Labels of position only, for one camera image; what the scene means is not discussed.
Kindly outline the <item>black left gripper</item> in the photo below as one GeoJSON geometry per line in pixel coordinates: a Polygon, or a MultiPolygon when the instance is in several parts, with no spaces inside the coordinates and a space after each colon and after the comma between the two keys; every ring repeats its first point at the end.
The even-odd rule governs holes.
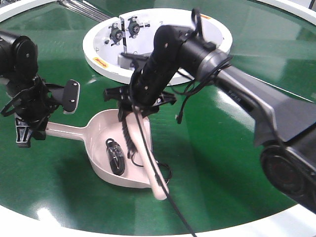
{"type": "Polygon", "coordinates": [[[14,115],[16,144],[29,148],[31,139],[45,140],[48,119],[62,105],[64,86],[46,83],[39,76],[29,82],[10,80],[6,86],[11,98],[0,113],[14,115]]]}

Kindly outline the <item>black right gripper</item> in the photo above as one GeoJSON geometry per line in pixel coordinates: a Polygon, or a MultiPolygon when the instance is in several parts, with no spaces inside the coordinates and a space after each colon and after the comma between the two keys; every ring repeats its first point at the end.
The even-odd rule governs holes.
{"type": "Polygon", "coordinates": [[[131,89],[129,86],[120,86],[105,89],[103,92],[105,101],[115,99],[118,101],[118,119],[124,120],[132,112],[132,106],[140,108],[142,117],[147,117],[159,111],[161,105],[174,104],[177,99],[173,93],[166,91],[151,92],[145,89],[131,89]]]}

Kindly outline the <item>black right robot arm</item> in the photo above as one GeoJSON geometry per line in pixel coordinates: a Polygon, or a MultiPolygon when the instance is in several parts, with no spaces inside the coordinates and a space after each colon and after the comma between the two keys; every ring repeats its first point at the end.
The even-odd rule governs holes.
{"type": "Polygon", "coordinates": [[[136,69],[128,86],[104,91],[119,101],[119,118],[133,106],[149,115],[174,103],[164,91],[178,69],[198,89],[220,88],[255,120],[254,145],[263,145],[260,164],[270,183],[311,212],[316,210],[316,105],[291,98],[230,65],[230,56],[202,38],[201,27],[163,25],[154,36],[150,57],[128,54],[136,69]]]}

